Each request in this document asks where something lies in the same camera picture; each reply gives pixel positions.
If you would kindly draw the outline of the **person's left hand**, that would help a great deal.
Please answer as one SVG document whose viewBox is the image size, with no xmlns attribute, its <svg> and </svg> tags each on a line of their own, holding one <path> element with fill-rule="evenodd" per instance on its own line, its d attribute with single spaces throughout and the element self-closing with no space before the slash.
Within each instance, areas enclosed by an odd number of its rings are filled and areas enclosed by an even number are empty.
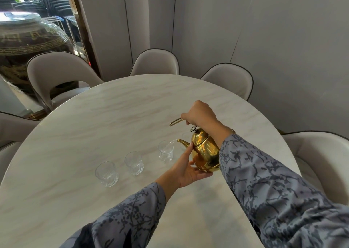
<svg viewBox="0 0 349 248">
<path fill-rule="evenodd" d="M 198 180 L 202 180 L 213 175 L 212 172 L 205 172 L 199 170 L 196 167 L 196 161 L 198 160 L 198 155 L 194 157 L 192 154 L 195 153 L 194 149 L 191 153 L 191 157 L 194 160 L 194 164 L 192 166 L 180 166 L 177 162 L 171 167 L 170 171 L 174 175 L 174 181 L 177 184 L 178 188 L 186 187 Z"/>
</svg>

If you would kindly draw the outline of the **person's right hand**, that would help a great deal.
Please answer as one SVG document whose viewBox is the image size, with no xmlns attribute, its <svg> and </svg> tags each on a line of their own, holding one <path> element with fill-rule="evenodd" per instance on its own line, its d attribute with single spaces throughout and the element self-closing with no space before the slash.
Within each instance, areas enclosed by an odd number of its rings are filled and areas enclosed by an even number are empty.
<svg viewBox="0 0 349 248">
<path fill-rule="evenodd" d="M 197 113 L 196 126 L 202 128 L 209 135 L 214 135 L 216 129 L 222 125 L 211 107 L 201 100 L 195 101 L 189 111 Z"/>
</svg>

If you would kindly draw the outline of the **gold metal teapot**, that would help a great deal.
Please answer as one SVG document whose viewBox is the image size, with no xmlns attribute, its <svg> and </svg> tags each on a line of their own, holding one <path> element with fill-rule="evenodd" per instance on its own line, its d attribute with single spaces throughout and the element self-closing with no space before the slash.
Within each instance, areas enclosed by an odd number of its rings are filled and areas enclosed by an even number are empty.
<svg viewBox="0 0 349 248">
<path fill-rule="evenodd" d="M 219 152 L 213 138 L 198 126 L 192 126 L 190 142 L 193 143 L 192 159 L 200 171 L 212 173 L 220 169 Z"/>
</svg>

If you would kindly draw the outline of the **person's left forearm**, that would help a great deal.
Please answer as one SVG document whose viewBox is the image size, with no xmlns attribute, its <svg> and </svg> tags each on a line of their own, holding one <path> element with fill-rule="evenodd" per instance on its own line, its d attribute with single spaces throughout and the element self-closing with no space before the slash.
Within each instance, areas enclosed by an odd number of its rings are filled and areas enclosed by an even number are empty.
<svg viewBox="0 0 349 248">
<path fill-rule="evenodd" d="M 59 248 L 146 248 L 166 201 L 164 187 L 153 182 L 83 226 Z"/>
</svg>

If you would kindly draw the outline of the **person's right forearm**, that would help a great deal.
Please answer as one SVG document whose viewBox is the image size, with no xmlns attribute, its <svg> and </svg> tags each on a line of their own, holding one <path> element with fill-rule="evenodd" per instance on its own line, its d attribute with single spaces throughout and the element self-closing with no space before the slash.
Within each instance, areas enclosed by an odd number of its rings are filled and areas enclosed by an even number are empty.
<svg viewBox="0 0 349 248">
<path fill-rule="evenodd" d="M 349 248 L 349 207 L 221 123 L 220 170 L 265 248 Z"/>
</svg>

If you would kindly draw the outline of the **clear textured drinking glass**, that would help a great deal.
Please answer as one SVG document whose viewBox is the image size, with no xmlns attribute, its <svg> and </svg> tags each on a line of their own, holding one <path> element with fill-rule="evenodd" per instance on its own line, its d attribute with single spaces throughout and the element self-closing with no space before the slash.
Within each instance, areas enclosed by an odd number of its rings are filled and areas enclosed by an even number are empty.
<svg viewBox="0 0 349 248">
<path fill-rule="evenodd" d="M 173 159 L 175 140 L 161 141 L 158 145 L 159 159 L 163 163 L 169 163 Z"/>
<path fill-rule="evenodd" d="M 128 153 L 124 158 L 124 163 L 128 167 L 130 174 L 134 176 L 141 174 L 144 169 L 142 155 L 138 151 Z"/>
<path fill-rule="evenodd" d="M 95 169 L 95 176 L 106 187 L 114 186 L 119 180 L 119 173 L 114 162 L 103 162 Z"/>
</svg>

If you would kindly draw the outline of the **beige upholstered dining chair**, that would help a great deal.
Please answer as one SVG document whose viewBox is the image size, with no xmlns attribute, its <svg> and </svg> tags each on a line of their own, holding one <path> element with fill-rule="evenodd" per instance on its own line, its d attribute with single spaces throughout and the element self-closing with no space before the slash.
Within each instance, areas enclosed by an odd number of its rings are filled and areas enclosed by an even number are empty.
<svg viewBox="0 0 349 248">
<path fill-rule="evenodd" d="M 31 58 L 27 63 L 27 74 L 34 91 L 50 111 L 74 96 L 104 83 L 84 59 L 63 51 L 46 52 Z M 50 91 L 54 87 L 73 81 L 84 82 L 88 86 L 64 90 L 55 98 L 50 97 Z"/>
<path fill-rule="evenodd" d="M 349 206 L 349 138 L 327 131 L 283 134 L 304 179 Z"/>
<path fill-rule="evenodd" d="M 14 155 L 40 122 L 0 112 L 0 185 Z"/>
<path fill-rule="evenodd" d="M 177 57 L 163 49 L 148 49 L 135 60 L 129 76 L 144 74 L 180 75 Z"/>
<path fill-rule="evenodd" d="M 246 101 L 254 86 L 253 76 L 248 70 L 226 62 L 214 65 L 200 79 L 229 90 Z"/>
</svg>

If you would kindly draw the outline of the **large glass jar gold band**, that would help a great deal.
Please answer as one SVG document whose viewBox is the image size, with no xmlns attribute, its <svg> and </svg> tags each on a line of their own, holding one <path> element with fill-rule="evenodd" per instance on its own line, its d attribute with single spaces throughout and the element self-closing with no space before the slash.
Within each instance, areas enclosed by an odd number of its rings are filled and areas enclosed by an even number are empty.
<svg viewBox="0 0 349 248">
<path fill-rule="evenodd" d="M 0 26 L 0 78 L 15 92 L 24 94 L 38 105 L 48 107 L 38 98 L 27 74 L 28 61 L 42 53 L 74 52 L 69 36 L 56 24 L 40 22 Z"/>
</svg>

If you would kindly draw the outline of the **silver jar lid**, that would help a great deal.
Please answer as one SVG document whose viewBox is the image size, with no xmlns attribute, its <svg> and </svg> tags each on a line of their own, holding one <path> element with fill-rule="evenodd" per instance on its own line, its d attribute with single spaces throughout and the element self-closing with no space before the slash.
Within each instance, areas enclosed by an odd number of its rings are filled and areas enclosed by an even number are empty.
<svg viewBox="0 0 349 248">
<path fill-rule="evenodd" d="M 0 12 L 0 26 L 22 25 L 41 21 L 41 16 L 35 12 L 6 11 Z"/>
</svg>

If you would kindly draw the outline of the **brown door frame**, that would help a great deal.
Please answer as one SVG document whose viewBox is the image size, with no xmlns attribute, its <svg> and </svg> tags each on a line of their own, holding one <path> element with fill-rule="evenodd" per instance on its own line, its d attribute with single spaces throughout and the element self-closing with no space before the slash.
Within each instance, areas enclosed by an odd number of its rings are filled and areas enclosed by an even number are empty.
<svg viewBox="0 0 349 248">
<path fill-rule="evenodd" d="M 69 0 L 73 16 L 77 22 L 77 28 L 79 30 L 80 38 L 82 41 L 82 46 L 85 50 L 85 56 L 87 62 L 92 67 L 92 69 L 96 72 L 99 78 L 102 78 L 101 73 L 99 71 L 98 61 L 95 56 L 95 52 L 92 45 L 92 39 L 90 38 L 90 31 L 87 25 L 85 12 L 83 10 L 81 0 Z"/>
</svg>

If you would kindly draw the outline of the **metal frame rack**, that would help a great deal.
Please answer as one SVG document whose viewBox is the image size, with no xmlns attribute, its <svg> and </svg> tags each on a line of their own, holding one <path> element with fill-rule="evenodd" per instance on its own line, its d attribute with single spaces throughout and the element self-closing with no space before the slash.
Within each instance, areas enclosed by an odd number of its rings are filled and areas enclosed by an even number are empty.
<svg viewBox="0 0 349 248">
<path fill-rule="evenodd" d="M 85 58 L 85 49 L 82 44 L 82 39 L 80 36 L 80 31 L 77 25 L 76 18 L 73 15 L 65 16 L 65 17 L 59 17 L 59 16 L 52 16 L 54 23 L 57 24 L 60 28 L 62 28 L 65 33 L 70 37 L 70 40 L 72 41 L 74 45 L 74 52 L 76 55 Z"/>
</svg>

